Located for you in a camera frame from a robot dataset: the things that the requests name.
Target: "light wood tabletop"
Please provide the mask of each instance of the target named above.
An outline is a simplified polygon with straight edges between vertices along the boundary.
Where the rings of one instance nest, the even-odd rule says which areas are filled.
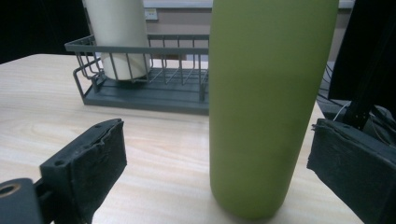
[[[128,165],[93,223],[361,223],[305,168],[310,125],[322,117],[317,105],[286,201],[273,218],[252,222],[222,210],[211,194],[208,116],[84,105],[77,67],[75,56],[45,54],[0,64],[0,183],[36,182],[39,165],[58,150],[92,125],[120,118]]]

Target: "green water bottle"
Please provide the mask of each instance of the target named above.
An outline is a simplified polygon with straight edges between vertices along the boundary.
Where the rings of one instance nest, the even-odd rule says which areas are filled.
[[[338,0],[215,0],[210,185],[240,217],[283,203],[328,60]]]

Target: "white cylinder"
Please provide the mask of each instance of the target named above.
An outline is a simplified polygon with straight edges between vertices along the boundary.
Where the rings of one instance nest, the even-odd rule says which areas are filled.
[[[142,0],[85,0],[97,46],[148,48],[145,12]],[[102,52],[106,76],[129,80],[149,70],[149,56]]]

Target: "green bottle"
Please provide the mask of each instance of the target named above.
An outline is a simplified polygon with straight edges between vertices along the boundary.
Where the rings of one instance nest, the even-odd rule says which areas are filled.
[[[338,0],[215,0],[210,185],[231,213],[271,217],[289,188],[328,60]]]

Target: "gray wire rack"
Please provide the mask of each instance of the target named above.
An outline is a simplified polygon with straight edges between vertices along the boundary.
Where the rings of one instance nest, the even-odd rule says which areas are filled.
[[[65,44],[78,59],[73,76],[84,105],[207,115],[209,71],[203,58],[208,57],[209,35],[148,35],[148,45],[96,46],[93,35]],[[116,79],[107,78],[100,58],[104,52],[109,54],[115,73],[115,53],[149,55],[150,69],[145,76],[128,81],[117,80],[117,73]],[[85,90],[84,79],[90,81]]]

